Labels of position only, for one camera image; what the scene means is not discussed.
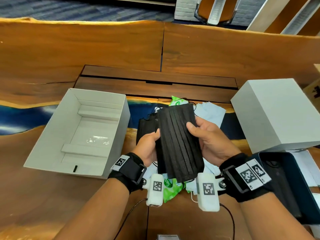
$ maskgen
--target blue gray carpet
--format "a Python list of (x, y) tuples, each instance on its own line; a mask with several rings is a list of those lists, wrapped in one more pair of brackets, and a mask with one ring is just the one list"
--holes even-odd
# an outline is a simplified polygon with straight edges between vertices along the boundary
[(38, 20), (79, 20), (79, 21), (173, 21), (173, 11), (139, 8), (136, 3), (130, 7), (126, 2), (109, 5), (111, 0), (0, 0), (0, 17), (32, 17)]

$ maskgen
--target green plastic packaging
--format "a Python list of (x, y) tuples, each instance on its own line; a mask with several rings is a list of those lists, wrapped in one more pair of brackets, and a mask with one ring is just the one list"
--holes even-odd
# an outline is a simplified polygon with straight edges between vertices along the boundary
[(164, 189), (163, 189), (163, 202), (166, 203), (167, 201), (173, 199), (183, 188), (184, 184), (177, 183), (177, 180), (168, 179), (164, 180)]
[(169, 106), (173, 106), (173, 105), (181, 105), (181, 104), (188, 104), (189, 101), (186, 101), (182, 98), (178, 98), (175, 96), (171, 96), (172, 101), (170, 102)]

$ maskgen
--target person's left hand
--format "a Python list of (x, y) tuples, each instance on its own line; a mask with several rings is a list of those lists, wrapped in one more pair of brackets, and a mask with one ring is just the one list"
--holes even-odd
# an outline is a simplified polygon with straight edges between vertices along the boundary
[(145, 134), (140, 138), (138, 144), (132, 150), (134, 154), (141, 158), (146, 167), (149, 167), (153, 161), (157, 160), (156, 140), (159, 138), (160, 129), (157, 129), (157, 132)]

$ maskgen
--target person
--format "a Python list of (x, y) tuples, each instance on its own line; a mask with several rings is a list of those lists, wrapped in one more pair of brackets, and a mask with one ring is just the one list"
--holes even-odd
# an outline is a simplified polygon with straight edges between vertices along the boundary
[[(199, 117), (196, 123), (198, 127), (190, 122), (186, 127), (199, 138), (202, 155), (207, 161), (221, 166), (241, 153), (217, 125)], [(146, 167), (157, 159), (155, 141), (159, 138), (158, 129), (156, 133), (144, 135), (132, 150)], [(128, 202), (129, 189), (130, 186), (116, 177), (109, 178), (54, 239), (114, 239)], [(272, 192), (243, 201), (240, 206), (253, 240), (314, 240)]]

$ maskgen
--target screw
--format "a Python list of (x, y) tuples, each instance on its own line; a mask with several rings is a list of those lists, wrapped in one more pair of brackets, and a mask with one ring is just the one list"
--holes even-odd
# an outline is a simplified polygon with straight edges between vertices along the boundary
[(225, 188), (226, 188), (226, 183), (225, 183), (223, 180), (221, 180), (221, 181), (219, 182), (219, 186), (220, 186), (222, 189), (225, 189)]

